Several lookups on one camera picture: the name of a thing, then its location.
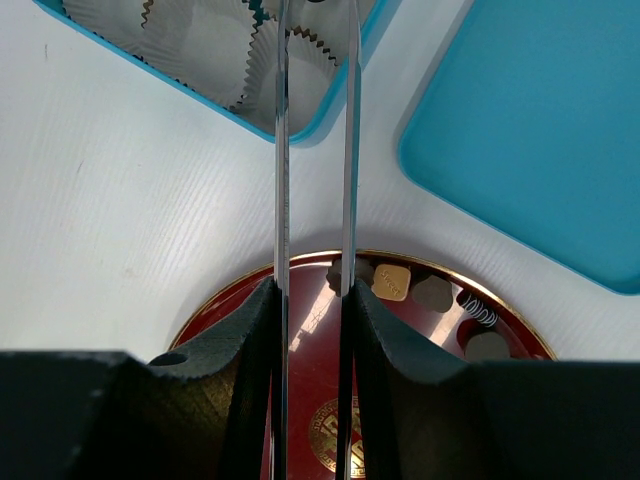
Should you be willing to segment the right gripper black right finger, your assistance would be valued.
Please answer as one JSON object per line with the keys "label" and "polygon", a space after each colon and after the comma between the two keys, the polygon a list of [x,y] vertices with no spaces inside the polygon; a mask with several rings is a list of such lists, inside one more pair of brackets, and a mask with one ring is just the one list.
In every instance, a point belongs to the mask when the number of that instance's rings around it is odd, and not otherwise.
{"label": "right gripper black right finger", "polygon": [[469,363],[353,292],[368,478],[638,477],[636,363]]}

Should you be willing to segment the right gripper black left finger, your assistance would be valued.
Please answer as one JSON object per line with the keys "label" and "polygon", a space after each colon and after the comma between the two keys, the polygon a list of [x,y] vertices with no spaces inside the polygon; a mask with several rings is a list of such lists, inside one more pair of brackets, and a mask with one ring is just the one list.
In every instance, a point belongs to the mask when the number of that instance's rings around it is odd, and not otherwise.
{"label": "right gripper black left finger", "polygon": [[123,351],[1,355],[5,479],[256,479],[275,286],[148,363]]}

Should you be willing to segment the metal tongs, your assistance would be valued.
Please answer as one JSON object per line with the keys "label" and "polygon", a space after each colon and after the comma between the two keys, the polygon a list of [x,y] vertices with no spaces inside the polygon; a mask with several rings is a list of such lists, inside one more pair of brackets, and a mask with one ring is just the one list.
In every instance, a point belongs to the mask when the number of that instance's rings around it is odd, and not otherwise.
{"label": "metal tongs", "polygon": [[[356,280],[356,215],[360,156],[361,115],[361,22],[359,3],[348,3],[348,75],[346,99],[346,138],[343,174],[343,224],[341,253],[341,312],[339,343],[339,388],[337,460],[335,477],[351,477],[353,328],[349,320]],[[289,254],[289,52],[287,28],[289,3],[282,1],[276,43],[275,73],[275,239],[274,281],[277,287],[280,320],[277,327],[279,354],[272,372],[270,477],[288,477],[288,328],[290,297]]]}

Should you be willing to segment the teal box lid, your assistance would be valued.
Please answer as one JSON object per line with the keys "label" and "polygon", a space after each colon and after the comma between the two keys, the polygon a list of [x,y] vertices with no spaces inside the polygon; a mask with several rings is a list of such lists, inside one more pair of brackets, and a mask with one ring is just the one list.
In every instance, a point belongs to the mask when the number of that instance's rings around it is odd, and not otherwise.
{"label": "teal box lid", "polygon": [[639,5],[476,1],[398,144],[415,184],[639,291]]}

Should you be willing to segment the teal chocolate box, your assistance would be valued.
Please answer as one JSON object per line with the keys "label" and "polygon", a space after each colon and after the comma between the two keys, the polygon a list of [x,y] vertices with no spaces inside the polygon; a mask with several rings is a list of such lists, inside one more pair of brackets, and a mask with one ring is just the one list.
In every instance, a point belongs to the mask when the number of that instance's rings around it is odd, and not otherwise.
{"label": "teal chocolate box", "polygon": [[274,138],[278,29],[289,53],[289,133],[316,134],[344,99],[347,1],[42,1],[114,53],[267,140]]}

